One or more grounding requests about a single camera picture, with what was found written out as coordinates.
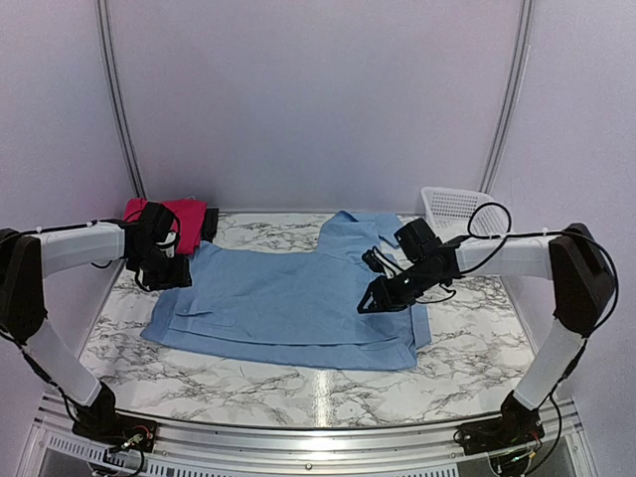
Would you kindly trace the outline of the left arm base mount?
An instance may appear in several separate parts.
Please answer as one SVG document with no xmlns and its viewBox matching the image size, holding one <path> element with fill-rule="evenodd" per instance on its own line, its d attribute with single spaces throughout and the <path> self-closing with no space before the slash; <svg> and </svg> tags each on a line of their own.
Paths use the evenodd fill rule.
<svg viewBox="0 0 636 477">
<path fill-rule="evenodd" d="M 78 418 L 73 424 L 75 435 L 108 444 L 117 451 L 153 450 L 158 430 L 155 420 L 116 414 L 114 419 L 100 421 L 96 418 Z"/>
</svg>

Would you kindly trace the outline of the light blue shirt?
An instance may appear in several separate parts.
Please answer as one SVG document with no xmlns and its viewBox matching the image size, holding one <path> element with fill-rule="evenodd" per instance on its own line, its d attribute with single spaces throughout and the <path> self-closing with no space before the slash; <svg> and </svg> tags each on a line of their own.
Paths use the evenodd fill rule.
<svg viewBox="0 0 636 477">
<path fill-rule="evenodd" d="M 190 259 L 192 284 L 163 292 L 143 339 L 217 357 L 349 371 L 398 371 L 432 341 L 421 304 L 395 313 L 357 306 L 377 274 L 368 249 L 396 246 L 393 213 L 341 211 L 311 252 L 271 253 L 205 242 Z"/>
</svg>

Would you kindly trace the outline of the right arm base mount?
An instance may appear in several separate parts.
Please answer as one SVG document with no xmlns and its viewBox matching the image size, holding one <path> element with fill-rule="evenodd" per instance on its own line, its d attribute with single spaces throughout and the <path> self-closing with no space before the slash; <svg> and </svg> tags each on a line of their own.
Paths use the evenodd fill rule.
<svg viewBox="0 0 636 477">
<path fill-rule="evenodd" d="M 537 418 L 519 422 L 512 418 L 496 417 L 459 425 L 453 440 L 466 455 L 474 455 L 537 443 L 544 436 L 542 422 Z"/>
</svg>

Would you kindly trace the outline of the magenta t-shirt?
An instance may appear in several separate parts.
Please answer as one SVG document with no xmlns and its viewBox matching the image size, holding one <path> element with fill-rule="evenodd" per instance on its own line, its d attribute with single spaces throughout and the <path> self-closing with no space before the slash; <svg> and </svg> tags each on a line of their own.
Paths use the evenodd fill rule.
<svg viewBox="0 0 636 477">
<path fill-rule="evenodd" d="M 139 218 L 141 211 L 147 205 L 146 199 L 130 199 L 123 213 L 125 222 L 132 222 Z M 204 225 L 207 204 L 195 199 L 180 199 L 175 201 L 163 201 L 162 205 L 169 209 L 180 221 L 180 241 L 176 252 L 192 255 L 202 241 L 202 228 Z"/>
</svg>

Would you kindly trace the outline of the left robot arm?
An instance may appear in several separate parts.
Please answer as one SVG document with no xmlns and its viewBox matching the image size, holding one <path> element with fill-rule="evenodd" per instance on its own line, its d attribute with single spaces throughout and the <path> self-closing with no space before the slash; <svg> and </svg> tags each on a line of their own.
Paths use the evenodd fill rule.
<svg viewBox="0 0 636 477">
<path fill-rule="evenodd" d="M 126 266 L 144 291 L 190 285 L 178 248 L 184 225 L 161 203 L 129 219 L 1 232 L 1 336 L 71 410 L 75 427 L 105 442 L 124 435 L 114 391 L 79 358 L 105 287 Z"/>
</svg>

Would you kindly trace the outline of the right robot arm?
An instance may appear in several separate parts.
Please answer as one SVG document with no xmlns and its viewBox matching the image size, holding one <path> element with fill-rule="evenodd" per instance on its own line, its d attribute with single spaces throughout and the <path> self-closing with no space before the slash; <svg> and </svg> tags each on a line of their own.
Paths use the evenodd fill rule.
<svg viewBox="0 0 636 477">
<path fill-rule="evenodd" d="M 533 283 L 532 297 L 551 301 L 539 307 L 550 315 L 545 337 L 492 425 L 499 443 L 516 443 L 616 308 L 620 281 L 610 253 L 583 223 L 442 240 L 425 220 L 416 219 L 395 239 L 409 266 L 372 280 L 358 304 L 361 314 L 402 311 L 436 285 L 477 277 L 497 277 L 507 286 Z"/>
</svg>

